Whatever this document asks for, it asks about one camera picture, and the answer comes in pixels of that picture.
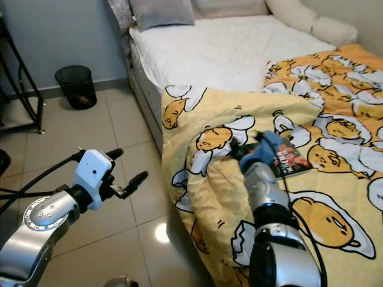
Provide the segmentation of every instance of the trash can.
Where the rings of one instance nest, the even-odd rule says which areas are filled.
[[[59,69],[54,78],[75,109],[89,109],[97,103],[90,69],[84,66],[68,66]]]

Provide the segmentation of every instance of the bed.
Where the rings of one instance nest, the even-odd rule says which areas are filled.
[[[382,59],[336,48],[355,42],[355,29],[297,0],[267,3],[273,14],[130,27],[129,81],[163,153],[170,197],[215,284],[247,286],[256,231],[229,142],[249,143],[257,130],[287,135],[314,166],[288,179],[296,209],[308,221],[328,213],[346,233],[317,234],[329,286],[381,286]],[[345,128],[355,134],[341,135]],[[224,131],[221,144],[207,140],[214,129]]]

